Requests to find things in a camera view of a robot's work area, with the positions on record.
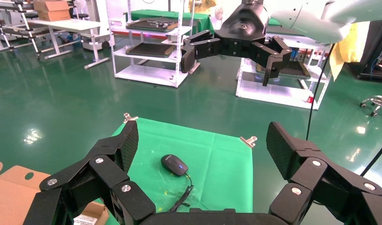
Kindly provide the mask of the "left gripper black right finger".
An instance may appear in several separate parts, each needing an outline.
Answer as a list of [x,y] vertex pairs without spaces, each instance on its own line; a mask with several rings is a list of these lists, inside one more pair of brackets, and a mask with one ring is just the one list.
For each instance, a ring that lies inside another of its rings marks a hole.
[[278,122],[270,122],[267,150],[282,178],[288,182],[270,205],[292,209],[288,224],[299,224],[313,201],[324,205],[346,225],[382,225],[382,188],[331,161],[313,142],[291,136]]

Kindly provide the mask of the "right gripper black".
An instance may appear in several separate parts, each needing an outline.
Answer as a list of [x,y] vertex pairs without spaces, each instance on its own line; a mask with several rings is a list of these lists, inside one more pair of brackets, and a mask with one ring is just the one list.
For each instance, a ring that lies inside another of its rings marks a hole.
[[265,43],[268,12],[262,2],[242,2],[214,34],[196,33],[183,41],[181,72],[188,73],[195,60],[215,56],[251,58],[265,68],[262,85],[277,78],[290,61],[291,49],[279,36]]

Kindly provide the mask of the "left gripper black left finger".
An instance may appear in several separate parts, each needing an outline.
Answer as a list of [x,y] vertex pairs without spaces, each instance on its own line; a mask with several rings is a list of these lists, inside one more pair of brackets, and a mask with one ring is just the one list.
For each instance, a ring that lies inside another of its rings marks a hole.
[[128,121],[118,135],[98,140],[82,160],[45,178],[24,224],[71,225],[96,199],[122,225],[138,225],[153,215],[154,203],[129,177],[138,141],[137,123]]

